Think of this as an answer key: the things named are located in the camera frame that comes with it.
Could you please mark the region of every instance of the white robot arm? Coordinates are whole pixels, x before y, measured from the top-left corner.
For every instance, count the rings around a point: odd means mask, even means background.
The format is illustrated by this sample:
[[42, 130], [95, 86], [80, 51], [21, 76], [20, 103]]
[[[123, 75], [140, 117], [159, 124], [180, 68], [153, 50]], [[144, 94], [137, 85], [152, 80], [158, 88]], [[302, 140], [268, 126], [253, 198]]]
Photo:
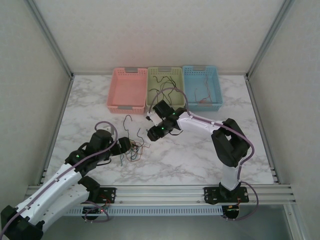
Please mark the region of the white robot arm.
[[90, 142], [71, 152], [54, 176], [32, 196], [16, 207], [8, 205], [1, 211], [0, 240], [3, 235], [10, 240], [40, 240], [69, 209], [87, 200], [95, 202], [100, 185], [86, 174], [96, 168], [98, 162], [123, 154], [130, 147], [129, 138], [118, 139], [116, 130], [113, 140], [110, 132], [96, 129]]
[[148, 130], [147, 135], [151, 141], [163, 138], [173, 129], [211, 137], [217, 156], [223, 163], [220, 193], [226, 200], [234, 195], [241, 184], [239, 162], [247, 155], [250, 144], [233, 119], [228, 118], [224, 122], [206, 119], [188, 112], [185, 108], [174, 110], [164, 100], [157, 103], [153, 111], [147, 113], [146, 118], [155, 125]]

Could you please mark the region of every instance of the plastic basket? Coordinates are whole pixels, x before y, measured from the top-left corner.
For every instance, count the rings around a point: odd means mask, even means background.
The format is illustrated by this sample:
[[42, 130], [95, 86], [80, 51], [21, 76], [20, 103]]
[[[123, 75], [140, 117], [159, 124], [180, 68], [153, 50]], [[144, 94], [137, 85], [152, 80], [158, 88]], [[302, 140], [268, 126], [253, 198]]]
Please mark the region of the plastic basket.
[[148, 69], [117, 67], [113, 70], [106, 105], [113, 114], [144, 114]]
[[183, 66], [184, 89], [190, 111], [218, 111], [223, 104], [215, 66]]
[[[185, 91], [184, 75], [182, 73], [181, 67], [149, 67], [146, 94], [147, 109], [149, 109], [153, 99], [155, 98], [157, 92], [160, 91], [160, 89], [173, 87], [173, 84], [170, 83], [169, 79], [166, 76], [172, 78], [178, 89]], [[158, 99], [154, 101], [154, 105], [157, 104], [158, 101], [160, 102], [162, 99], [165, 100], [166, 103], [172, 106], [174, 109], [183, 108], [185, 106], [184, 96], [180, 92], [175, 90], [173, 90], [172, 92], [171, 90], [165, 91], [164, 96], [160, 94], [158, 96]]]

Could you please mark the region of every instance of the white marble table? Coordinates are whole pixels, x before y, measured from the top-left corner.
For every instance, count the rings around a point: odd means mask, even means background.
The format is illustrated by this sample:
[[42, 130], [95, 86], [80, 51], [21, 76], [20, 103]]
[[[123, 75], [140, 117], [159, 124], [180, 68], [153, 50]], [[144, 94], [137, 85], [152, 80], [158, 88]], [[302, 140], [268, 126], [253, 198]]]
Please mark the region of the white marble table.
[[[123, 128], [125, 114], [111, 114], [107, 108], [107, 96], [111, 82], [110, 75], [76, 76], [59, 129], [52, 157], [47, 169], [46, 180], [59, 169], [70, 152], [82, 143], [88, 142], [99, 121], [115, 125], [119, 137], [127, 136]], [[258, 129], [243, 76], [220, 76], [224, 105], [218, 112], [196, 112], [214, 120], [232, 118], [237, 121], [244, 134], [256, 149], [253, 158], [244, 164], [241, 179], [251, 184], [273, 184], [273, 177]], [[141, 159], [130, 162], [119, 156], [112, 162], [97, 167], [88, 175], [101, 185], [208, 185], [218, 184], [222, 177], [222, 163], [219, 161], [211, 139], [183, 132], [179, 136], [167, 135], [156, 142], [147, 137], [146, 129], [152, 123], [145, 115], [131, 115], [126, 127], [130, 138], [140, 135], [151, 144], [143, 150]]]

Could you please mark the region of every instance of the gray wall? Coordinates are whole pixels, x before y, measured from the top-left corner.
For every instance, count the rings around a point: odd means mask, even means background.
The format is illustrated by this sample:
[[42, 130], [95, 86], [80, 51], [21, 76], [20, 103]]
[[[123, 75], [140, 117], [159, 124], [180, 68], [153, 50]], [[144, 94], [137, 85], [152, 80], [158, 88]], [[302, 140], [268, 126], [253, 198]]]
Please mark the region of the gray wall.
[[37, 183], [68, 86], [24, 1], [0, 0], [0, 210]]
[[296, 0], [251, 84], [276, 166], [320, 239], [320, 1]]

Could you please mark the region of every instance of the basket handle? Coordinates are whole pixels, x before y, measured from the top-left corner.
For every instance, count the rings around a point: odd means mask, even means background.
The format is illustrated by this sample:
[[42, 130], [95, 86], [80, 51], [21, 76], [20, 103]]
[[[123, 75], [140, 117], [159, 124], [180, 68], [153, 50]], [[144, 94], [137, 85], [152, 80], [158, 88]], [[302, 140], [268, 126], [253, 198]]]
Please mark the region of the basket handle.
[[125, 67], [124, 71], [126, 73], [137, 73], [138, 72], [138, 68], [137, 67]]
[[193, 66], [193, 71], [205, 71], [206, 70], [206, 66]]
[[119, 110], [132, 110], [133, 108], [133, 106], [118, 106]]
[[170, 66], [160, 66], [158, 67], [158, 72], [171, 72], [172, 67]]
[[198, 107], [212, 107], [213, 106], [213, 104], [212, 103], [198, 103], [197, 104], [198, 105]]

